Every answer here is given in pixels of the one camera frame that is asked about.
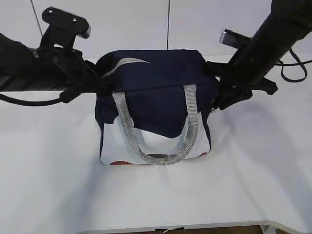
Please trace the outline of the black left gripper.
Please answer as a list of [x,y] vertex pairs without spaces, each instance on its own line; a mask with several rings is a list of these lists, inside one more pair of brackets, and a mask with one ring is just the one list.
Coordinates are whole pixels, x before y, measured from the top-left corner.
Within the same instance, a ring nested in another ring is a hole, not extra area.
[[75,34],[44,34],[38,48],[0,36],[1,92],[65,91],[109,96],[114,87],[74,49]]

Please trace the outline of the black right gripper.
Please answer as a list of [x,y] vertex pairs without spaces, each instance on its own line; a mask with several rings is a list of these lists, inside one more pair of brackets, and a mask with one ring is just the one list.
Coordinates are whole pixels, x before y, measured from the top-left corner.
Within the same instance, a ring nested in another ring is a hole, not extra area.
[[220,93],[214,101],[214,108],[226,108],[253,96],[253,91],[263,91],[273,95],[278,87],[275,82],[258,74],[254,59],[243,59],[245,48],[236,51],[227,63],[206,62],[205,73],[220,78]]

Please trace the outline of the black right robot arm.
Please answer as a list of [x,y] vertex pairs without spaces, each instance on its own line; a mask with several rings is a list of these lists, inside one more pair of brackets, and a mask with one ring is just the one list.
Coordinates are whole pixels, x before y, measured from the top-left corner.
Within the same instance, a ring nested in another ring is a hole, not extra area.
[[273,95],[278,87],[265,76],[276,65],[285,66],[281,58],[287,52],[306,73],[304,63],[292,47],[311,31],[310,0],[273,0],[270,14],[251,38],[225,29],[219,42],[237,51],[228,63],[207,62],[207,74],[220,78],[219,94],[212,102],[213,108],[224,110],[249,100],[254,90]]

